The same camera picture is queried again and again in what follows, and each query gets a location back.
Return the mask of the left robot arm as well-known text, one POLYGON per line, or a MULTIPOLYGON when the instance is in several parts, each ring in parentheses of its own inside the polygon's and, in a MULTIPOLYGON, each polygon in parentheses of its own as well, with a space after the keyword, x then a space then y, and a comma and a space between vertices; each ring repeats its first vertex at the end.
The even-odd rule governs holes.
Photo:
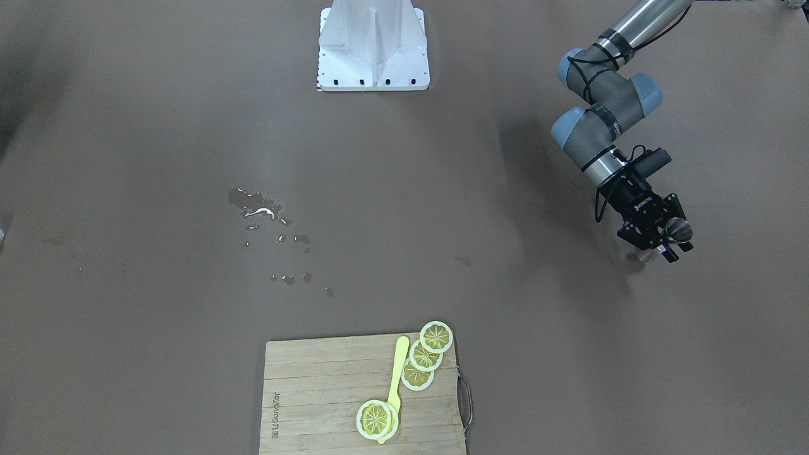
POLYGON ((658 253, 670 263, 693 249, 693 231, 679 197, 659 195, 648 181, 671 156, 642 145, 624 154, 616 146, 662 104, 662 90, 650 75, 625 78, 619 70, 670 32, 690 8, 691 1, 639 1, 588 48, 567 52, 557 77, 587 106, 570 109, 551 129, 561 150, 595 187, 595 221, 612 208, 622 220, 619 238, 641 255, 658 253))

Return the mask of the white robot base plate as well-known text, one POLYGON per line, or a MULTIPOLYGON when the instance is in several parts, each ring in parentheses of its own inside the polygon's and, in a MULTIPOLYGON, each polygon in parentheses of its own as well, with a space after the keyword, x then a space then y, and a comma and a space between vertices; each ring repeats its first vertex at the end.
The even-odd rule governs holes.
POLYGON ((334 1, 320 11, 316 88, 400 92, 430 86, 425 13, 410 1, 334 1))

